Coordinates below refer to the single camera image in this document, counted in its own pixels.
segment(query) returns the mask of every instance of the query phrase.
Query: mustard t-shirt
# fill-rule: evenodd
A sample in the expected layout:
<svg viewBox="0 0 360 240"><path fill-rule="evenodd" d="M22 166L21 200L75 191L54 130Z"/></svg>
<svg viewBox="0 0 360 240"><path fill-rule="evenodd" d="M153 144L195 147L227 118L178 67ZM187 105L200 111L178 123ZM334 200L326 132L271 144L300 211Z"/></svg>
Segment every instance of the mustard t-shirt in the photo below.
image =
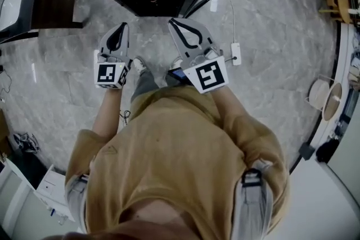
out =
<svg viewBox="0 0 360 240"><path fill-rule="evenodd" d="M270 229L284 214L289 172L275 135L249 115L220 119L210 94L163 88L132 103L132 118L110 142L78 135L66 174L89 172L88 232L116 226L134 203L161 199L189 213L203 239L229 239L237 181L257 159L273 192Z"/></svg>

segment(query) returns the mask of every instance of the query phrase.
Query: marble floor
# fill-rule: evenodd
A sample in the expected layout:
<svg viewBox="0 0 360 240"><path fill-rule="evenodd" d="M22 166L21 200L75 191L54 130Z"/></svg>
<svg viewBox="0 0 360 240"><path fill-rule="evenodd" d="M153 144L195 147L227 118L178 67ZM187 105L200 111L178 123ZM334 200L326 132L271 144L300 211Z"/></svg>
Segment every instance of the marble floor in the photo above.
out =
<svg viewBox="0 0 360 240"><path fill-rule="evenodd" d="M331 74L334 61L335 25L317 12L321 2L218 0L216 12L208 3L191 17L207 25L226 58L234 39L240 42L242 65L227 62L230 87L276 133L289 167L318 117L304 101L307 91L318 74ZM60 170L66 170L78 130L91 127L102 101L103 90L93 84L93 50L110 28L129 24L129 54L148 61L160 86L178 55L167 18L138 18L113 0L76 0L74 20L87 24L83 29L41 30L39 38L0 45L0 61L12 78L0 106L14 131L37 137L40 159ZM9 82L0 75L1 87L7 89ZM129 109L135 83L132 70L123 111Z"/></svg>

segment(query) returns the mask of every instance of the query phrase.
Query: cable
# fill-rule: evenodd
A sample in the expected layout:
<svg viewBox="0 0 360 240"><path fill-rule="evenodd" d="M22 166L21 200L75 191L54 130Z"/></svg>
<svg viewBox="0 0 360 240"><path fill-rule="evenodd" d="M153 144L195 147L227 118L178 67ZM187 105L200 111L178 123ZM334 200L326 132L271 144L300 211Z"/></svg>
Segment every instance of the cable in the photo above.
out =
<svg viewBox="0 0 360 240"><path fill-rule="evenodd" d="M234 56L233 58L226 59L225 62L230 61L230 60L237 60L237 57Z"/></svg>
<svg viewBox="0 0 360 240"><path fill-rule="evenodd" d="M2 74L3 72L5 72L5 74L7 75L7 77L9 77L9 79L10 79L10 84L9 84L9 88L7 89L7 91L6 91L6 89L5 89L4 87L1 88L0 98L1 98L1 94L2 94L3 91L5 91L6 94L10 92L10 87L11 87L11 83L12 83L12 79L11 79L11 77L8 75L8 73L6 72L5 69L4 69L3 71L1 71L0 74Z"/></svg>
<svg viewBox="0 0 360 240"><path fill-rule="evenodd" d="M125 110L124 115L122 115L122 113L120 112L120 117L125 122L125 125L128 125L128 120L127 119L130 117L130 114L131 114L131 112L129 110Z"/></svg>
<svg viewBox="0 0 360 240"><path fill-rule="evenodd" d="M233 32L233 43L235 43L235 12L234 12L234 5L230 0L231 8L232 8L232 32Z"/></svg>

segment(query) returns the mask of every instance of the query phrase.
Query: sneaker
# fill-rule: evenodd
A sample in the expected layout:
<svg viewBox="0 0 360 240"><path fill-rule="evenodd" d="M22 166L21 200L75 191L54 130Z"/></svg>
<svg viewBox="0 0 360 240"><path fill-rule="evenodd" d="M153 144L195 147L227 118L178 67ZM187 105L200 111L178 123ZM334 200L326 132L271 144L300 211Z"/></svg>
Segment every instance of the sneaker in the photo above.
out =
<svg viewBox="0 0 360 240"><path fill-rule="evenodd" d="M182 58L181 58L180 56L177 57L177 58L173 61L173 63L170 65L169 70L173 70L173 69L179 68L181 62L182 62Z"/></svg>
<svg viewBox="0 0 360 240"><path fill-rule="evenodd" d="M136 72L141 75L143 72L145 72L146 70L149 70L149 68L147 67L144 59L142 59L140 56L136 56L133 60L133 65L136 69Z"/></svg>

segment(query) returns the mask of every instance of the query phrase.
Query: power strip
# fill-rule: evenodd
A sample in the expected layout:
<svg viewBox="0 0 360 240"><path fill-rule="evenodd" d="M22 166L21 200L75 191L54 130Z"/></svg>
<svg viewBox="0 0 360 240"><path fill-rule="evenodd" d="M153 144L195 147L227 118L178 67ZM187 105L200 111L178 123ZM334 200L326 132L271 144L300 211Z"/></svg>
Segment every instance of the power strip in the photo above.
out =
<svg viewBox="0 0 360 240"><path fill-rule="evenodd" d="M233 65L241 65L240 43L231 43L231 58Z"/></svg>

